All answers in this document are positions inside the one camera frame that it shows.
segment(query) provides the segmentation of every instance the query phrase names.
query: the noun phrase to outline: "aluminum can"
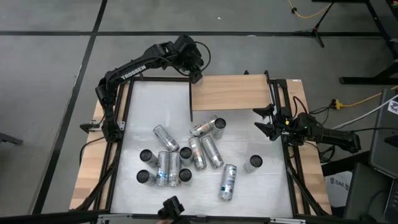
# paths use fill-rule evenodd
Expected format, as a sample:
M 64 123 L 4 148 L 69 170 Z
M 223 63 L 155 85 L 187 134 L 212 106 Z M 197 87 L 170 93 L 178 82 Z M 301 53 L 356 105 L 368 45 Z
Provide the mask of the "aluminum can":
M 256 169 L 258 169 L 261 165 L 262 165 L 261 156 L 253 155 L 243 164 L 243 168 L 246 172 L 250 174 L 253 173 Z
M 213 168 L 219 168 L 224 165 L 223 158 L 221 158 L 221 155 L 218 152 L 216 144 L 214 144 L 211 136 L 203 137 L 200 142 L 207 156 L 209 157 L 211 166 L 213 166 Z
M 181 163 L 185 166 L 190 166 L 193 161 L 193 156 L 192 156 L 192 149 L 189 147 L 183 147 L 180 149 L 180 157 L 181 157 Z
M 206 169 L 206 166 L 207 166 L 206 159 L 205 159 L 203 150 L 201 149 L 201 144 L 200 144 L 199 138 L 192 137 L 188 141 L 189 141 L 189 144 L 191 145 L 193 163 L 194 163 L 195 167 L 199 170 Z
M 156 176 L 155 174 L 150 173 L 148 170 L 140 170 L 137 173 L 137 181 L 142 184 L 152 186 L 156 182 Z
M 156 126 L 154 128 L 154 133 L 169 152 L 177 151 L 180 148 L 178 143 L 169 134 L 167 134 L 166 129 L 163 128 L 162 125 Z
M 167 179 L 169 178 L 169 152 L 159 152 L 157 156 L 157 174 L 156 184 L 158 186 L 167 186 Z
M 216 119 L 217 116 L 214 115 L 206 123 L 196 125 L 190 130 L 191 134 L 195 137 L 199 137 L 206 134 L 207 132 L 213 129 L 214 122 Z
M 220 139 L 223 137 L 224 128 L 226 126 L 226 122 L 223 118 L 217 118 L 214 122 L 213 130 L 211 131 L 211 135 L 215 139 Z
M 176 187 L 180 184 L 181 160 L 179 152 L 170 153 L 169 186 Z
M 181 183 L 184 185 L 190 185 L 192 183 L 192 172 L 188 169 L 180 170 L 179 177 Z
M 236 179 L 236 166 L 226 164 L 223 173 L 223 179 L 221 181 L 221 188 L 219 196 L 223 200 L 232 200 L 232 194 L 234 191 Z
M 150 167 L 157 166 L 157 158 L 149 149 L 142 150 L 139 154 L 139 158 L 142 162 L 145 162 Z

